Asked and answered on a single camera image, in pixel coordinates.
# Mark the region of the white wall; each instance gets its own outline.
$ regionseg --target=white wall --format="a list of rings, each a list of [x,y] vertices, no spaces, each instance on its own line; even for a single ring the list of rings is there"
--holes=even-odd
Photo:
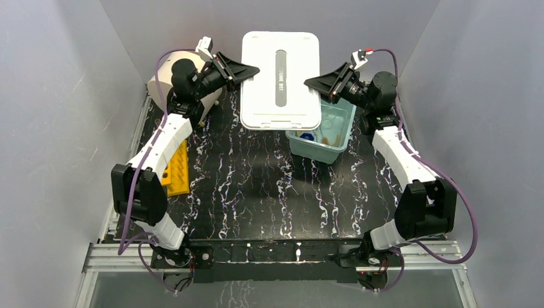
[[[417,149],[473,202],[468,274],[481,307],[544,305],[543,16],[542,1],[442,0],[400,80]]]
[[[1,307],[73,306],[143,98],[98,0],[1,1]]]
[[[241,59],[249,31],[308,31],[319,38],[321,72],[329,73],[352,52],[391,48],[400,70],[439,0],[100,0],[138,72],[147,81],[167,49],[194,48],[203,35],[214,50]],[[373,55],[363,76],[393,70],[387,54]]]

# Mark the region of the wire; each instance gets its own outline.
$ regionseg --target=wire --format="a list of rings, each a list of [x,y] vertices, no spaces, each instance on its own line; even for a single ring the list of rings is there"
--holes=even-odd
[[[395,255],[400,257],[400,272],[398,273],[398,276],[396,277],[395,281],[393,281],[390,285],[388,285],[387,287],[383,289],[376,289],[376,291],[378,292],[384,292],[384,291],[392,289],[400,281],[400,277],[402,277],[402,274],[404,274],[404,257],[402,256],[400,249],[392,250],[392,252],[394,252]]]
[[[180,284],[182,284],[183,281],[186,281],[186,280],[189,280],[189,279],[192,279],[192,277],[187,277],[187,278],[181,279],[181,280],[176,284],[176,286],[174,287],[174,289],[178,289],[178,287],[180,286]]]
[[[138,244],[138,256],[140,257],[140,261],[142,261],[142,264],[144,265],[144,267],[146,268],[146,270],[155,278],[155,280],[157,280],[158,282],[160,282],[168,291],[174,293],[174,294],[177,294],[177,290],[171,286],[169,286],[166,282],[164,282],[164,280],[162,280],[162,278],[160,278],[152,269],[151,267],[149,266],[149,264],[146,262],[146,260],[144,259],[144,256],[142,255],[142,245],[143,244],[150,244],[150,245],[153,245],[155,246],[155,243],[152,242],[152,241],[149,241],[149,240],[145,240],[145,241],[141,241],[139,244]]]
[[[158,81],[158,69],[160,67],[159,66],[160,61],[165,56],[167,56],[167,55],[169,55],[171,53],[174,53],[176,51],[192,51],[192,50],[191,49],[174,49],[174,50],[170,50],[170,51],[162,54],[158,58],[158,60],[157,60],[157,62],[155,64],[155,83],[157,85],[158,95],[160,96],[160,102],[162,104],[162,110],[164,111],[164,115],[162,116],[162,121],[161,121],[161,123],[159,125],[159,129],[163,129],[164,126],[166,125],[166,121],[167,121],[167,118],[168,118],[168,110],[167,110],[166,100],[164,99],[164,94],[162,93],[162,89],[161,89],[160,83]],[[138,182],[138,176],[140,174],[140,170],[142,169],[142,166],[144,165],[144,162],[146,161],[147,157],[151,153],[151,147],[155,144],[155,142],[157,141],[159,135],[160,135],[159,133],[155,134],[154,138],[151,140],[151,146],[147,148],[144,156],[142,157],[142,159],[140,160],[140,163],[138,164],[138,166],[136,167],[136,170],[134,171],[134,176],[132,177],[132,182],[130,184],[130,191],[128,193],[128,203],[126,205],[126,213],[125,213],[125,219],[124,219],[124,225],[123,225],[123,232],[121,233],[121,243],[119,244],[119,249],[117,251],[118,255],[122,255],[123,252],[130,245],[130,243],[132,243],[131,241],[128,241],[128,243],[125,243],[125,241],[126,241],[126,236],[127,236],[127,233],[128,233],[128,226],[130,224],[130,214],[132,213],[132,204],[134,202],[134,192],[136,190],[136,182]]]
[[[389,49],[374,49],[374,52],[377,52],[377,51],[385,51],[385,52],[387,52],[387,53],[389,53],[391,55],[391,57],[393,58],[393,63],[395,65],[395,76],[398,78],[398,66],[397,66],[395,54]],[[474,254],[474,251],[476,250],[476,246],[478,244],[478,223],[476,221],[476,217],[474,215],[472,206],[470,205],[470,203],[468,201],[468,198],[465,195],[465,193],[461,190],[461,188],[448,175],[446,175],[444,172],[442,172],[442,170],[438,169],[436,166],[434,166],[430,162],[427,162],[425,159],[423,159],[419,155],[415,154],[415,152],[413,152],[412,149],[410,149],[410,147],[406,143],[406,140],[403,138],[403,136],[404,136],[404,133],[403,133],[404,117],[402,116],[402,113],[400,112],[400,98],[399,98],[399,95],[397,95],[396,100],[395,100],[395,112],[396,112],[396,114],[397,114],[397,116],[399,118],[398,134],[397,135],[398,135],[398,140],[399,140],[400,144],[402,145],[402,147],[409,154],[411,154],[412,157],[414,157],[414,159],[416,161],[418,161],[420,164],[423,164],[423,165],[427,166],[429,169],[433,170],[437,175],[439,175],[441,178],[446,180],[457,191],[457,193],[459,194],[459,197],[461,198],[461,200],[464,203],[464,206],[466,207],[466,210],[467,210],[468,215],[470,217],[470,222],[472,224],[472,242],[470,243],[470,248],[468,249],[468,252],[466,253],[466,255],[464,255],[463,257],[461,257],[458,260],[448,260],[448,259],[444,259],[444,258],[440,257],[438,254],[431,251],[429,249],[429,247],[425,246],[422,242],[420,242],[417,239],[414,240],[414,243],[420,245],[429,255],[433,256],[435,259],[437,259],[437,260],[439,260],[441,262],[444,262],[444,263],[447,263],[447,264],[460,264],[460,263],[466,262],[468,259],[470,259],[470,257],[472,257],[472,255]]]
[[[386,267],[384,268],[383,273],[387,273],[387,269],[389,268],[389,258],[386,258],[385,262],[386,262]]]

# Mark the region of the white storage box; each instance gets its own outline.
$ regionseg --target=white storage box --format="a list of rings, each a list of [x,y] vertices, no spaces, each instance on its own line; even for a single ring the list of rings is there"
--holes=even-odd
[[[241,122],[249,130],[313,130],[321,122],[319,94],[306,85],[319,76],[319,40],[306,32],[245,34],[242,63],[260,73],[241,85]]]

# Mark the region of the yellow plastic block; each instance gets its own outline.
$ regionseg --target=yellow plastic block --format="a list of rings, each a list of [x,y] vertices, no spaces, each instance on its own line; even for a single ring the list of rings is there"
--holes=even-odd
[[[168,197],[189,193],[189,167],[187,163],[187,141],[184,140],[162,174],[161,184],[166,186]]]

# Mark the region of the floor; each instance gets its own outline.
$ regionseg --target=floor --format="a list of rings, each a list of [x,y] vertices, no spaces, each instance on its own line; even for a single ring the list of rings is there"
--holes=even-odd
[[[169,199],[191,239],[353,238],[393,218],[400,186],[358,116],[348,149],[326,165],[292,155],[285,132],[246,130],[237,92],[220,101],[188,139],[191,193]],[[140,146],[161,116],[151,103]],[[130,229],[129,237],[140,232]]]

